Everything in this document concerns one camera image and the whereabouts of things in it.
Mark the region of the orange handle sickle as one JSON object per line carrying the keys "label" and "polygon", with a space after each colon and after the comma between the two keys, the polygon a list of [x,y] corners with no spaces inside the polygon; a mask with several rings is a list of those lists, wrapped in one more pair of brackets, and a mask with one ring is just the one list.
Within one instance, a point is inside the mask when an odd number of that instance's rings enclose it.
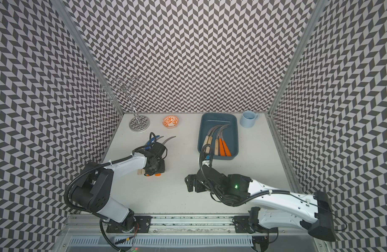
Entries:
{"label": "orange handle sickle", "polygon": [[231,156],[231,152],[227,146],[227,143],[225,142],[223,138],[224,130],[227,129],[230,125],[222,126],[219,130],[217,139],[219,143],[219,155],[220,156]]}
{"label": "orange handle sickle", "polygon": [[166,147],[166,143],[171,139],[174,139],[176,136],[171,136],[164,140],[162,143],[155,144],[155,154],[158,160],[158,169],[154,173],[155,176],[160,176],[162,173],[165,173],[165,158],[168,155],[168,149]]}
{"label": "orange handle sickle", "polygon": [[224,141],[223,133],[221,133],[219,137],[219,148],[221,156],[232,156],[226,142]]}

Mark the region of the blue blade wooden sickle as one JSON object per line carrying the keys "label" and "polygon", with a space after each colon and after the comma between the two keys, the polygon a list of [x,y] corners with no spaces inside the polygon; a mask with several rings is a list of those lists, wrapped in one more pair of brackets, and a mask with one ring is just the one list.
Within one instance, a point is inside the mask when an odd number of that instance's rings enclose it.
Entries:
{"label": "blue blade wooden sickle", "polygon": [[160,139],[160,138],[162,138],[162,136],[159,136],[159,135],[150,138],[149,141],[146,142],[145,150],[150,149],[150,144],[152,144],[155,140],[158,140],[158,139]]}

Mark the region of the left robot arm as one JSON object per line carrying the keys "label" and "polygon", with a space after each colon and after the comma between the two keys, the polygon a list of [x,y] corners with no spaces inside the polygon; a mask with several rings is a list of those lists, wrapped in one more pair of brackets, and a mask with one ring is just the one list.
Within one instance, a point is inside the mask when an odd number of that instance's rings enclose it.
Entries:
{"label": "left robot arm", "polygon": [[164,173],[163,155],[167,151],[164,144],[154,141],[136,148],[125,158],[103,164],[88,163],[65,189],[65,204],[108,221],[120,232],[131,232],[136,225],[134,212],[111,197],[113,182],[131,172],[141,171],[144,176]]}

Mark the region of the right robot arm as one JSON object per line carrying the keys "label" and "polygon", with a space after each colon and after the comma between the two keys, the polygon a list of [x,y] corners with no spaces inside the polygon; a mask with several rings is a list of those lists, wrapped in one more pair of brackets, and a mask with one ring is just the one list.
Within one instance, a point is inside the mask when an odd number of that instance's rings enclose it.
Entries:
{"label": "right robot arm", "polygon": [[262,233],[273,228],[298,228],[317,239],[334,242],[334,214],[327,193],[300,194],[273,188],[240,174],[224,175],[203,165],[185,177],[189,192],[208,191],[221,203],[238,207],[253,204],[248,226]]}

